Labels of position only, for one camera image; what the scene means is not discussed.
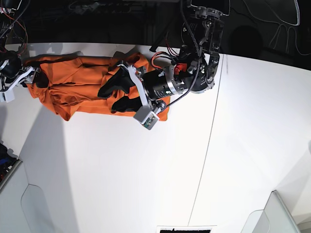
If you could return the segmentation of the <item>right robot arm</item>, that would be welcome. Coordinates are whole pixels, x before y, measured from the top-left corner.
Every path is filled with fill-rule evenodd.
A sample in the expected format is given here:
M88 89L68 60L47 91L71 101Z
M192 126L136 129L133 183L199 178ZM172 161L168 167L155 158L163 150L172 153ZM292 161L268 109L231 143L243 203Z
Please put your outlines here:
M9 95L13 94L13 89L17 85L22 85L29 89L34 96L31 87L39 82L47 81L48 78L41 68L44 55L29 57L22 60L21 55L27 49L28 34L19 19L27 10L30 1L25 4L21 0L2 0L0 2L0 96L6 102ZM18 24L25 32L25 39L22 39L19 51L6 50L4 48L7 35Z

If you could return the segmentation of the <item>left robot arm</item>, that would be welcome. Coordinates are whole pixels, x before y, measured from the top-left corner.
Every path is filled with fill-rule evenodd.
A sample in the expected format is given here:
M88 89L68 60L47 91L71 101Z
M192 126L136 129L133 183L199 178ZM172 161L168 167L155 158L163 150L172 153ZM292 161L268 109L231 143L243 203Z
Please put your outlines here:
M100 88L98 97L107 99L114 91L128 95L134 86L139 97L122 97L113 104L112 112L138 112L146 106L159 114L170 107L166 97L177 95L181 99L189 92L199 94L214 87L224 29L220 17L224 13L208 0L181 0L179 11L183 19L179 52L170 47L156 51L155 42L150 48L154 53L149 61L152 71L137 64L138 56L113 66L117 72Z

